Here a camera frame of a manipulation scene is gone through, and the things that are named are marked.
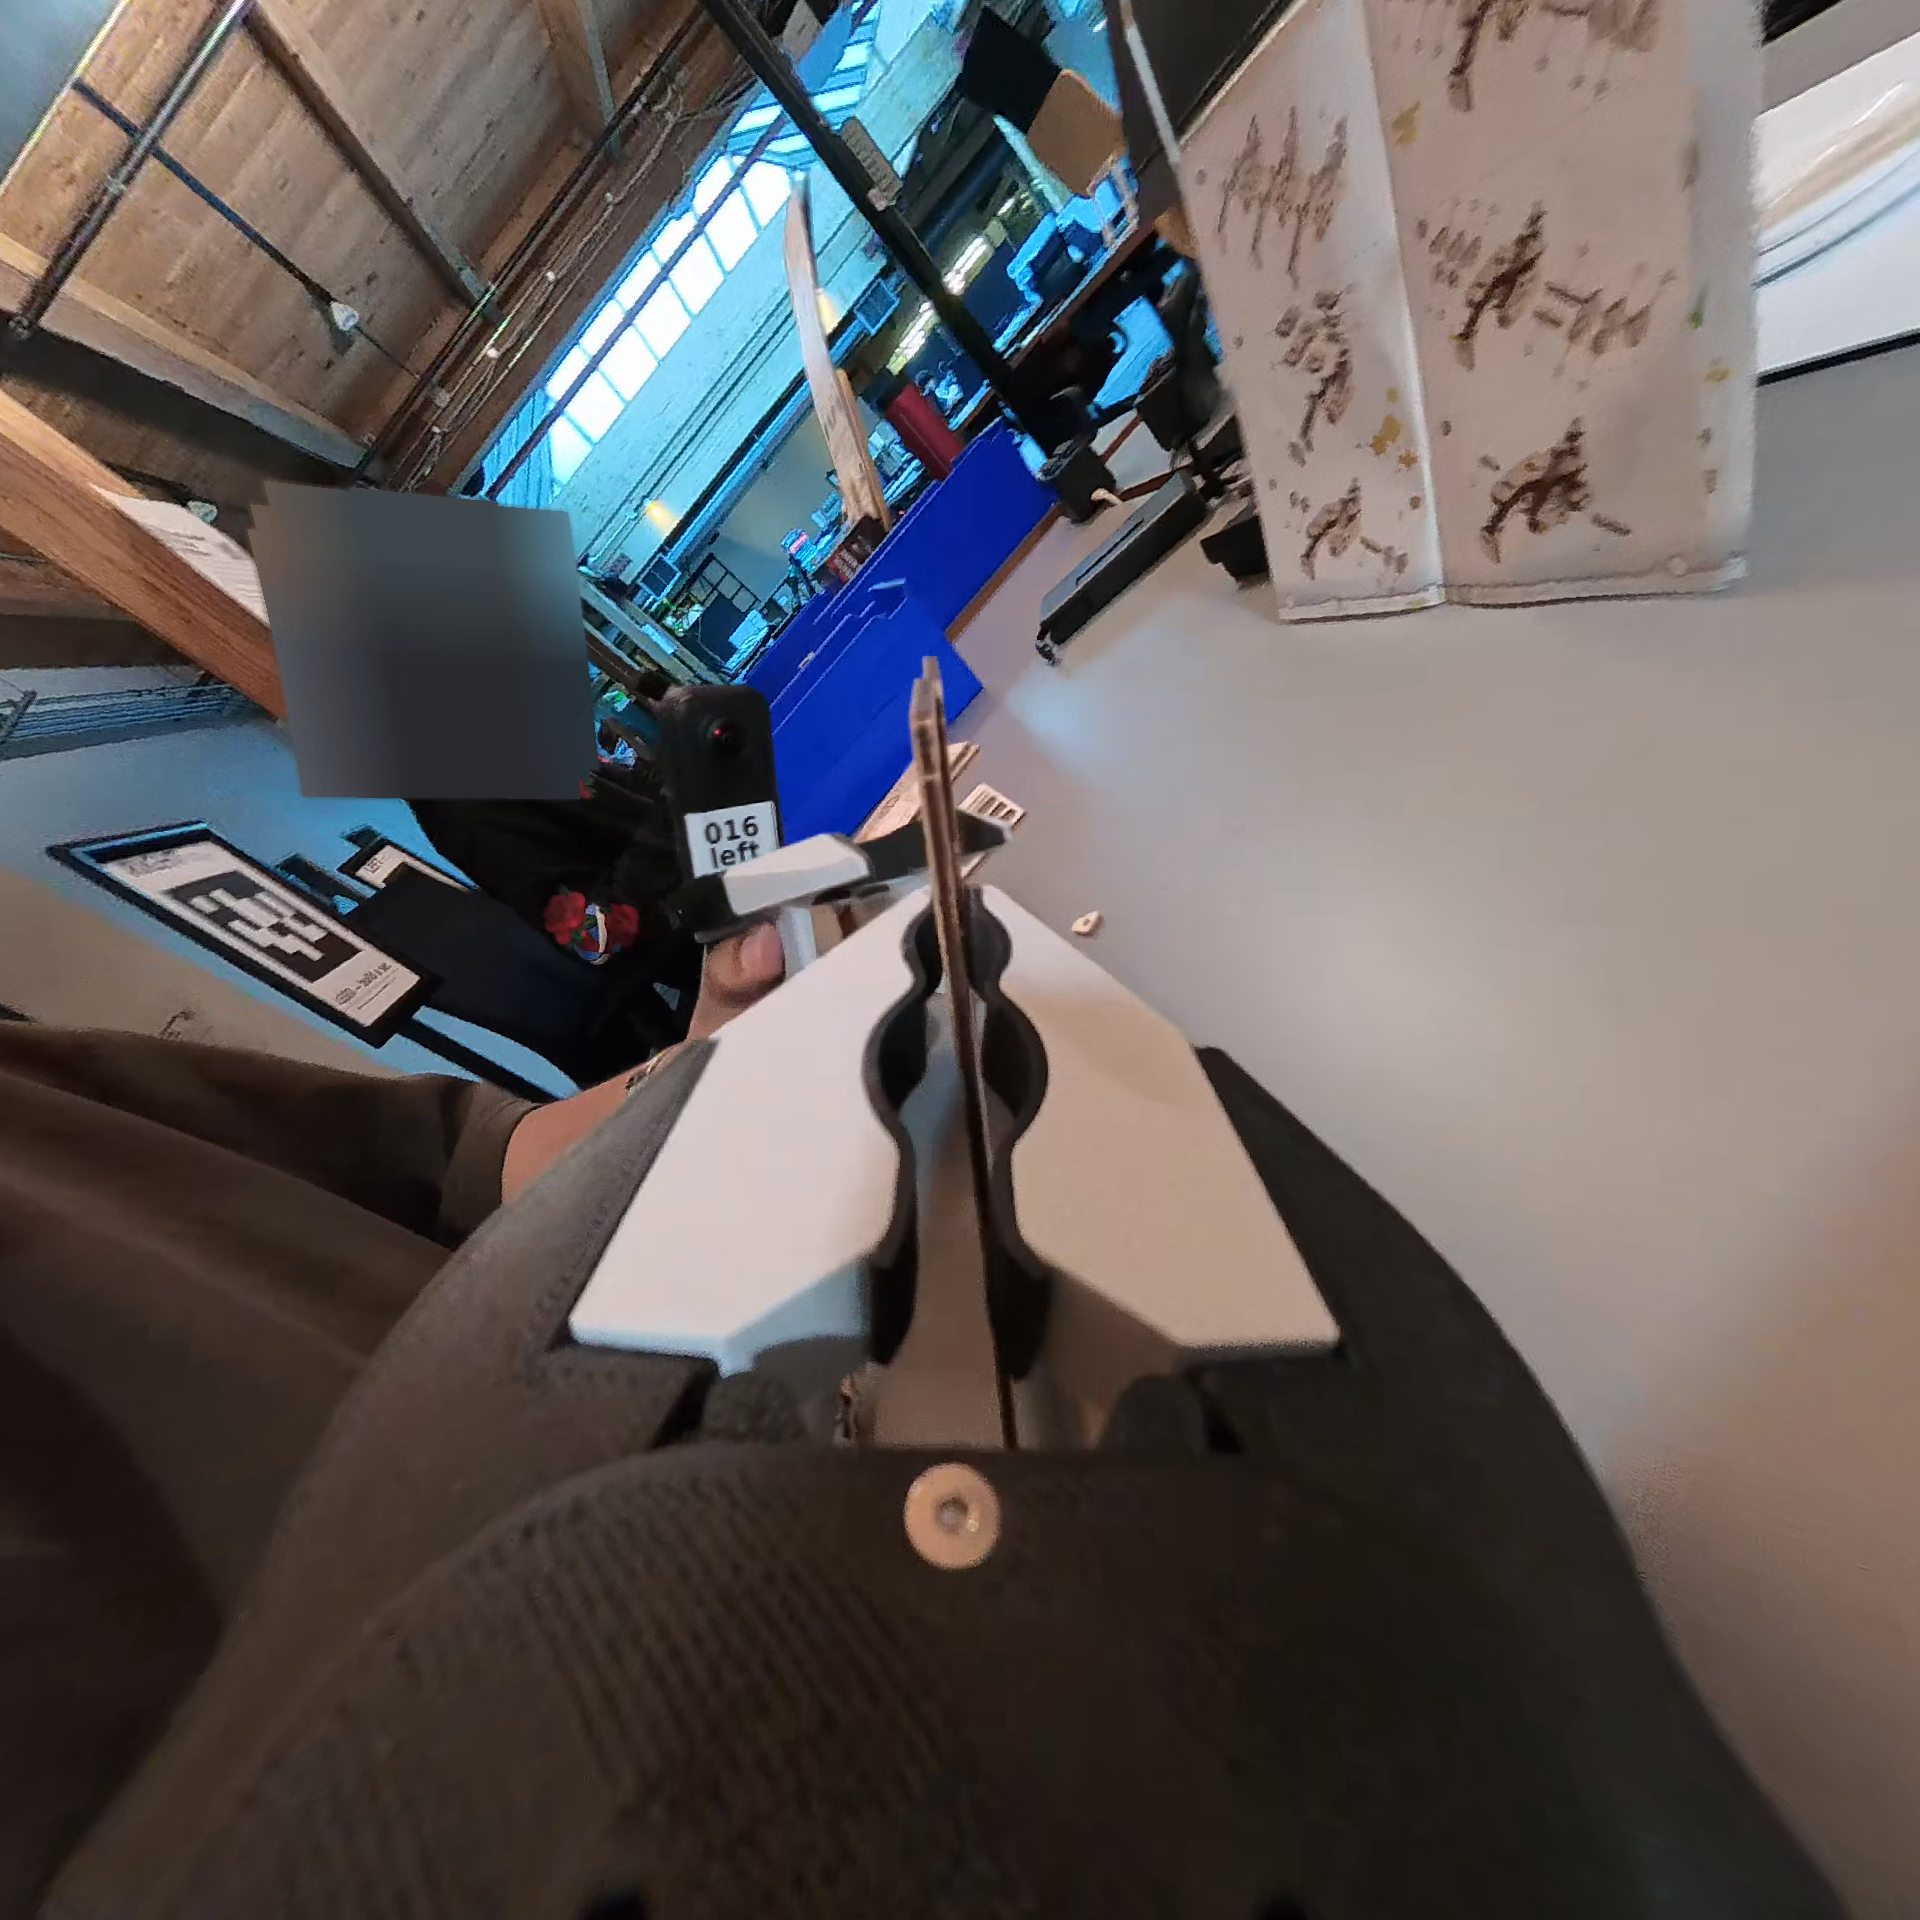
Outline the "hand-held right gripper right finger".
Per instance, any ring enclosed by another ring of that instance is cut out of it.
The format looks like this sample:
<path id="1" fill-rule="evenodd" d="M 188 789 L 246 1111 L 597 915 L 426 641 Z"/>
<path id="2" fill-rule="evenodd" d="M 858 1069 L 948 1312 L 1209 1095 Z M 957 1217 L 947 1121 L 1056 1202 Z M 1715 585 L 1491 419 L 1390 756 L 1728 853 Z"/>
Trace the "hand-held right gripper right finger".
<path id="1" fill-rule="evenodd" d="M 988 1315 L 1017 1380 L 1331 1353 L 1336 1318 L 1184 1032 L 974 892 Z"/>

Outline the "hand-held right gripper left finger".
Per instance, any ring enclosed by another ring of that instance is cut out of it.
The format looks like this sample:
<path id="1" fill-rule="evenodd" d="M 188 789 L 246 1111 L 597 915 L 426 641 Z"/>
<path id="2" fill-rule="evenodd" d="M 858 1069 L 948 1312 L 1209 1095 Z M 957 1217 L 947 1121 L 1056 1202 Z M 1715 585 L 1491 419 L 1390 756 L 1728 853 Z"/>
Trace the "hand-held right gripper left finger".
<path id="1" fill-rule="evenodd" d="M 806 1343 L 953 1359 L 953 1043 L 911 885 L 696 1057 L 571 1309 L 581 1346 L 735 1375 Z"/>

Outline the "wooden puzzle sheet with wheels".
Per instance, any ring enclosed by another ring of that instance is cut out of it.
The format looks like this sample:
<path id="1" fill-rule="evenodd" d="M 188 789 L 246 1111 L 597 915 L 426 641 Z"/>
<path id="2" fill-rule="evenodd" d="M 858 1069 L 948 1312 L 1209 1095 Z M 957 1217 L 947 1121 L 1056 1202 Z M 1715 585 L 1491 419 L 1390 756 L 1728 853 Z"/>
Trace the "wooden puzzle sheet with wheels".
<path id="1" fill-rule="evenodd" d="M 928 873 L 931 912 L 940 953 L 940 980 L 948 1000 L 950 1052 L 957 1068 L 966 1141 L 966 1174 L 972 1208 L 974 1264 L 986 1332 L 988 1377 L 994 1390 L 998 1437 L 1007 1450 L 1020 1445 L 1014 1386 L 1000 1348 L 1000 1293 L 993 1214 L 993 1137 L 982 1078 L 982 1018 L 972 978 L 972 922 L 963 873 L 964 849 L 953 794 L 948 714 L 940 662 L 922 660 L 908 702 L 908 729 L 920 788 L 920 822 Z"/>

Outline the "person's left forearm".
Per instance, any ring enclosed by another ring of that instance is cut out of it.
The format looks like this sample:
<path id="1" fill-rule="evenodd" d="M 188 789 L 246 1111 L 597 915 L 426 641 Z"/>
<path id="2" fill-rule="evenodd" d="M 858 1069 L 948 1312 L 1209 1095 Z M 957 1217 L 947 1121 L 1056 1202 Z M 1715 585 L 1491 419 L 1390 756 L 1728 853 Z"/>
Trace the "person's left forearm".
<path id="1" fill-rule="evenodd" d="M 575 1095 L 530 1107 L 517 1119 L 500 1159 L 499 1195 L 508 1206 L 583 1139 L 605 1126 L 639 1087 L 674 1063 L 692 1043 L 668 1045 Z"/>

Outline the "grey desk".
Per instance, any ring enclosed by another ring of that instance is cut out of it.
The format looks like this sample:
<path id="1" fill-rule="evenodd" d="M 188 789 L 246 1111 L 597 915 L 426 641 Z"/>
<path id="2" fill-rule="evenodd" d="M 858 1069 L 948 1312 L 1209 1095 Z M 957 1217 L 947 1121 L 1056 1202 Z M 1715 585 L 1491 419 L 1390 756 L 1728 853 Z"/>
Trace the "grey desk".
<path id="1" fill-rule="evenodd" d="M 986 876 L 1451 1260 L 1854 1916 L 1917 1916 L 1917 348 L 1758 394 L 1707 596 L 1279 622 L 1197 546 L 957 635 Z"/>

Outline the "person's left hand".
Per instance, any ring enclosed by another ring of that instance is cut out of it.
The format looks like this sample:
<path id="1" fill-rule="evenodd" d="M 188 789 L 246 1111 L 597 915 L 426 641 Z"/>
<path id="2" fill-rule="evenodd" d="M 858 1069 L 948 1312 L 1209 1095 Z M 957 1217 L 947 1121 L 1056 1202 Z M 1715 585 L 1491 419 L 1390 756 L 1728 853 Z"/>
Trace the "person's left hand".
<path id="1" fill-rule="evenodd" d="M 786 972 L 779 923 L 752 923 L 708 943 L 686 1042 L 704 1043 L 716 1037 L 733 1020 L 779 992 Z"/>

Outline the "blue plastic bin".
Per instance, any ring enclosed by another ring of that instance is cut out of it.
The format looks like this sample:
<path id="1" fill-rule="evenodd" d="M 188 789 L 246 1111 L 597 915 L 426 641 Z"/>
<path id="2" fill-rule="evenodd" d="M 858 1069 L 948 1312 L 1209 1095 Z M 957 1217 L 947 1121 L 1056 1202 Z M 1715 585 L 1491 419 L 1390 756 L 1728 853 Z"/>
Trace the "blue plastic bin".
<path id="1" fill-rule="evenodd" d="M 853 590 L 901 585 L 953 631 L 1059 514 L 1059 494 L 1007 422 L 972 440 L 854 576 Z"/>
<path id="2" fill-rule="evenodd" d="M 906 769 L 908 708 L 934 660 L 950 721 L 982 681 L 902 578 L 819 596 L 746 669 L 773 714 L 780 835 L 853 835 Z"/>

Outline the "black power bank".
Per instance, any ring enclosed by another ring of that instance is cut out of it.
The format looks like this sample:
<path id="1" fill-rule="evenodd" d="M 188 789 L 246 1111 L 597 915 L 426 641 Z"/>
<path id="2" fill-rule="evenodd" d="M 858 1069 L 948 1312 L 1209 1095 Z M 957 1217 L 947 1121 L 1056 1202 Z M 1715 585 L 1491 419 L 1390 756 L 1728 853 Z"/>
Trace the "black power bank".
<path id="1" fill-rule="evenodd" d="M 1051 666 L 1068 641 L 1101 611 L 1136 587 L 1197 533 L 1212 514 L 1206 494 L 1186 475 L 1171 473 L 1147 496 L 1041 604 L 1034 650 Z"/>

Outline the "red bottle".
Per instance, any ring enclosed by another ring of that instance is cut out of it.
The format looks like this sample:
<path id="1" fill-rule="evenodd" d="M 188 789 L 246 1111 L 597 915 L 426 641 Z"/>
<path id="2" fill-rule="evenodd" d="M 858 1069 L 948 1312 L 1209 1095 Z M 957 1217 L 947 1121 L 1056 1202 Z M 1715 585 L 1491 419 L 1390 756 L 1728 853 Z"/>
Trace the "red bottle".
<path id="1" fill-rule="evenodd" d="M 918 384 L 908 380 L 892 387 L 882 416 L 932 479 L 948 478 L 964 453 L 964 443 L 942 407 Z"/>

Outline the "tan instruction board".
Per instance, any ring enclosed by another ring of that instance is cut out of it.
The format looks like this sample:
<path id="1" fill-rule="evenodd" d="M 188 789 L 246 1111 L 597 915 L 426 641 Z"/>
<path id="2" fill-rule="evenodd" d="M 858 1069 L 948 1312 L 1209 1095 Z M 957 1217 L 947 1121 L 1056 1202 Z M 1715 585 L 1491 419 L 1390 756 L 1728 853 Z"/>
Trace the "tan instruction board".
<path id="1" fill-rule="evenodd" d="M 866 525 L 884 535 L 892 529 L 895 515 L 874 464 L 869 427 L 853 395 L 853 384 L 834 362 L 830 348 L 819 258 L 813 243 L 808 183 L 798 174 L 792 178 L 786 198 L 780 252 L 803 372 L 829 450 L 845 523 L 848 529 Z"/>

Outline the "framed marker sign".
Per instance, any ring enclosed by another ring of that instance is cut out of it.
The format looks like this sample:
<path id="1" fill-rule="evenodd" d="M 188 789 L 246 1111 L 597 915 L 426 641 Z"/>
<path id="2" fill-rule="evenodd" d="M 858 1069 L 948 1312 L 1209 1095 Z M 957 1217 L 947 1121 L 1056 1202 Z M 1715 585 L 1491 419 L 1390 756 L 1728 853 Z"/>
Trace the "framed marker sign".
<path id="1" fill-rule="evenodd" d="M 47 853 L 366 1045 L 390 1043 L 437 985 L 210 823 L 73 837 Z"/>

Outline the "person's brown shirt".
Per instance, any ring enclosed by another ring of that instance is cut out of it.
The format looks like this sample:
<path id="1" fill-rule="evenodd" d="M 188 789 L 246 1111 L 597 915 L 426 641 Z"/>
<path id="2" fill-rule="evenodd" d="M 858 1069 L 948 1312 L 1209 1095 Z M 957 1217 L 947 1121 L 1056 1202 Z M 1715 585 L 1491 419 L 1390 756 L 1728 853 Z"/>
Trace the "person's brown shirt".
<path id="1" fill-rule="evenodd" d="M 163 1738 L 526 1099 L 5 1020 L 2 1911 Z"/>

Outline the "black pole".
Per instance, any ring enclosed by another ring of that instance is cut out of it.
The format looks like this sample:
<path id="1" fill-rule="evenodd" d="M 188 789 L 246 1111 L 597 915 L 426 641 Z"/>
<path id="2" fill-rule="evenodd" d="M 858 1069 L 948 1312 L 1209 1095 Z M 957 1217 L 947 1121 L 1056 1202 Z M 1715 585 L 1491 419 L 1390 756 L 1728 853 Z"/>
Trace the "black pole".
<path id="1" fill-rule="evenodd" d="M 974 319 L 964 299 L 948 288 L 940 264 L 901 209 L 877 198 L 866 166 L 816 108 L 789 53 L 758 22 L 755 9 L 745 2 L 702 2 L 701 5 L 757 79 L 773 91 L 815 158 L 829 169 L 866 226 L 874 229 L 884 252 L 932 306 L 963 354 L 982 373 L 982 384 L 1002 411 L 1043 448 L 1046 457 L 1067 448 L 1072 442 L 1072 431 L 1065 424 L 1062 407 L 1053 395 L 1044 394 L 1032 376 L 996 348 L 994 335 Z"/>

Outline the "wooden beam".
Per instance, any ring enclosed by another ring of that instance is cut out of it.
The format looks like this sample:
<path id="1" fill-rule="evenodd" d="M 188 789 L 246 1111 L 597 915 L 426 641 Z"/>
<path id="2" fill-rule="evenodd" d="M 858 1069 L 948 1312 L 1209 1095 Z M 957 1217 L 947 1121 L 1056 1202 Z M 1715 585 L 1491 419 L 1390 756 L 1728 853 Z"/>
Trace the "wooden beam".
<path id="1" fill-rule="evenodd" d="M 249 556 L 151 500 L 2 395 L 2 523 L 95 597 L 277 720 L 289 714 L 270 620 L 243 587 Z"/>

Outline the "instruction booklet on stand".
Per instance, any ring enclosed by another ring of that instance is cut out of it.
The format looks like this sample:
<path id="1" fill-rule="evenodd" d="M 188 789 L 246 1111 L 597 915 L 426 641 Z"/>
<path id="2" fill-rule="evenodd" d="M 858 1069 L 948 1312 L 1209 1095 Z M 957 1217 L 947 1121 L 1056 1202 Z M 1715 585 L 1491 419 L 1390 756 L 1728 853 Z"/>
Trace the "instruction booklet on stand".
<path id="1" fill-rule="evenodd" d="M 1289 4 L 1178 148 L 1279 613 L 1698 593 L 1756 484 L 1760 4 Z"/>

